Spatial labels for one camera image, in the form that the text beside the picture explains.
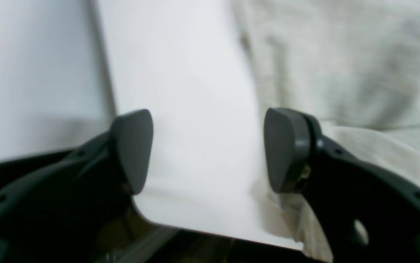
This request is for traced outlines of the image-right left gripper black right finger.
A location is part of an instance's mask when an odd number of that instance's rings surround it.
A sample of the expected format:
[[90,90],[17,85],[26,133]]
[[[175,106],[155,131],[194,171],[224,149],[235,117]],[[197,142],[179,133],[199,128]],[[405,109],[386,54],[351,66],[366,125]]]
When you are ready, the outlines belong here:
[[305,198],[335,263],[420,263],[420,187],[355,157],[312,115],[269,108],[263,137],[271,189]]

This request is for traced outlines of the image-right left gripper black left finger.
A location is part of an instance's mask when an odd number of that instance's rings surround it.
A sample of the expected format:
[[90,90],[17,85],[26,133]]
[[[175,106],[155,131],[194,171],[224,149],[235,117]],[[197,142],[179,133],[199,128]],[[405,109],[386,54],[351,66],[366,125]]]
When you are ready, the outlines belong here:
[[101,228],[142,192],[153,135],[149,110],[119,115],[62,160],[3,187],[0,263],[88,263]]

